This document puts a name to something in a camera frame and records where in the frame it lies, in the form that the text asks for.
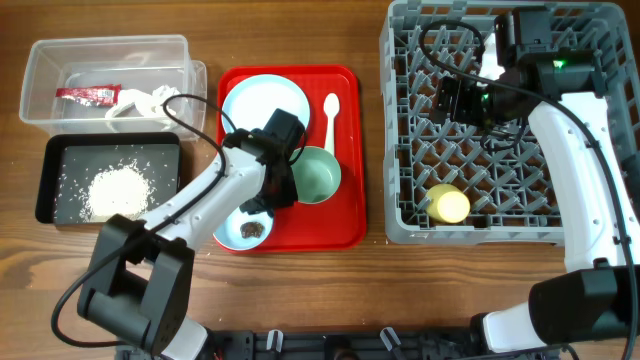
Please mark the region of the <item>white rice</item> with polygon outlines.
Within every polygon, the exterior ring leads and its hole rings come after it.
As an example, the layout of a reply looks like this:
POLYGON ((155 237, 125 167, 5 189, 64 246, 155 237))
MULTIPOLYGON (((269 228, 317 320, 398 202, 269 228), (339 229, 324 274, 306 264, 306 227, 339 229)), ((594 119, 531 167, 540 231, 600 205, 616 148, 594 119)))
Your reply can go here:
POLYGON ((101 223, 114 214, 136 219, 171 198, 178 184, 178 169, 170 164, 129 159, 81 165, 73 159, 55 185, 53 223, 101 223))

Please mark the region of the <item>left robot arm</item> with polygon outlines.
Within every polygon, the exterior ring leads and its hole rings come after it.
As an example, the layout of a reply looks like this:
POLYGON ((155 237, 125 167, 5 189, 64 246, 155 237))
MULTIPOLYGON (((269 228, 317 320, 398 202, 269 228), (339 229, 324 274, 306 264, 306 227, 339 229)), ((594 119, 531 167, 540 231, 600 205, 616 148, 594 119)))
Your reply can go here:
POLYGON ((304 133, 277 109, 263 128, 228 134, 209 167, 166 203, 137 220, 107 220, 78 315, 150 356, 218 358, 212 333, 186 315, 195 254, 233 211, 271 214, 297 201, 290 158, 304 133))

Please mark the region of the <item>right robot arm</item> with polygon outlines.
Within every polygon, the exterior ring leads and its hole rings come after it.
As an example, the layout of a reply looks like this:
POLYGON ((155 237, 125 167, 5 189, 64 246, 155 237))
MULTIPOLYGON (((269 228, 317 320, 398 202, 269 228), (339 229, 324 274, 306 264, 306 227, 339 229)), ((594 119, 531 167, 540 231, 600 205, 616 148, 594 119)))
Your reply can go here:
POLYGON ((566 273, 527 300, 481 316, 486 348, 515 354, 639 334, 639 221, 608 132, 607 87, 593 51, 553 41, 551 13, 517 7, 494 21, 495 79, 448 67, 430 117, 492 131, 527 121, 546 159, 565 241, 566 273))

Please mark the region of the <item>green bowl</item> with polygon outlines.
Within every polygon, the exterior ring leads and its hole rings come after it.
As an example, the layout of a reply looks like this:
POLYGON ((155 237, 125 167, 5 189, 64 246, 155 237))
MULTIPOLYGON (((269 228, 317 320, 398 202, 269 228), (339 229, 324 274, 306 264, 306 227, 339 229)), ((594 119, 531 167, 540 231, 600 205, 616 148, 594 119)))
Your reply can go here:
POLYGON ((335 156, 321 147, 306 146, 292 154, 291 165, 298 201, 319 204, 331 198, 338 190, 342 172, 335 156))

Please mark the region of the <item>dark food scrap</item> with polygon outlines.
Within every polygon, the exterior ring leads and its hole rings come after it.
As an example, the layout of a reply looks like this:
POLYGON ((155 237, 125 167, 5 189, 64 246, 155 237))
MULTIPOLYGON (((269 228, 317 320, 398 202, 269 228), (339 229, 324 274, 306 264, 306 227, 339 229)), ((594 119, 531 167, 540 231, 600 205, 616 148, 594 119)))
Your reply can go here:
POLYGON ((265 230, 261 222, 245 222, 240 226, 240 234, 243 239, 260 238, 265 230))

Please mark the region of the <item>red snack wrapper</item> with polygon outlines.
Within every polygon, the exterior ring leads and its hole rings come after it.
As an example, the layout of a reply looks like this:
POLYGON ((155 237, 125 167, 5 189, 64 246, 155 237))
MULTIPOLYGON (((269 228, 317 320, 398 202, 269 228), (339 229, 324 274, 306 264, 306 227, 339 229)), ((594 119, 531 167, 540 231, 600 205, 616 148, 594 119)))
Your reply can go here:
POLYGON ((98 85, 91 87, 58 88, 57 98, 72 100, 88 107, 115 106, 118 102, 120 84, 98 85))

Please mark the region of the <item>white plastic spoon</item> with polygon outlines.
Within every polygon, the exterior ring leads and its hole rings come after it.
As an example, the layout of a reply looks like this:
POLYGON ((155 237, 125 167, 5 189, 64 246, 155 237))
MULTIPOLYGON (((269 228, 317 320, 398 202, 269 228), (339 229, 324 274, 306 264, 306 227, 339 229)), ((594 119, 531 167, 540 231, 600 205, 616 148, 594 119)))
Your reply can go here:
POLYGON ((335 155, 335 118, 340 111, 339 98, 335 93, 329 93, 324 101, 323 111, 327 118, 324 149, 332 156, 335 155))

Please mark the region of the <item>yellow cup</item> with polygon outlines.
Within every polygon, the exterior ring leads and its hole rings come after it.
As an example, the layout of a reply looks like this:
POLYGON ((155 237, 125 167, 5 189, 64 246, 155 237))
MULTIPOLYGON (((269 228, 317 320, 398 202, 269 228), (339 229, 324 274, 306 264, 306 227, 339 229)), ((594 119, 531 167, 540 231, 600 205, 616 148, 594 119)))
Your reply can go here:
POLYGON ((436 221, 459 223, 465 220, 471 211, 468 197, 451 184, 438 184, 427 191, 430 200, 427 214, 436 221))

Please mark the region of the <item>light blue bowl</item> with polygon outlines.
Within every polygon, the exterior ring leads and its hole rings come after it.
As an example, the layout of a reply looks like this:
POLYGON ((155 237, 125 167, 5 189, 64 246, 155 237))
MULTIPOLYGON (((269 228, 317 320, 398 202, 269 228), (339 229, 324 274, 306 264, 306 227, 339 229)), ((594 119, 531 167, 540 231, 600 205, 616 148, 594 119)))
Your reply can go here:
POLYGON ((214 232, 215 240, 224 248, 232 251, 247 251, 262 244, 270 235, 274 225, 274 218, 267 212, 249 214, 235 209, 214 232), (260 238, 243 239, 240 226, 245 222, 261 222, 265 230, 260 238))

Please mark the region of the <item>light blue plate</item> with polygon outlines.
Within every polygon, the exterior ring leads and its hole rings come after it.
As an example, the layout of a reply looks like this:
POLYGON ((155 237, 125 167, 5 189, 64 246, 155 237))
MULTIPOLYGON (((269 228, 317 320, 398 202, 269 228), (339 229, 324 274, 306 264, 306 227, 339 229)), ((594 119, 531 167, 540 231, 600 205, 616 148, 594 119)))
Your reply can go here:
POLYGON ((222 118, 224 133, 236 129, 263 129, 276 109, 295 115, 305 129, 311 118, 310 103, 303 90, 283 76, 262 74, 240 81, 227 94, 222 118))

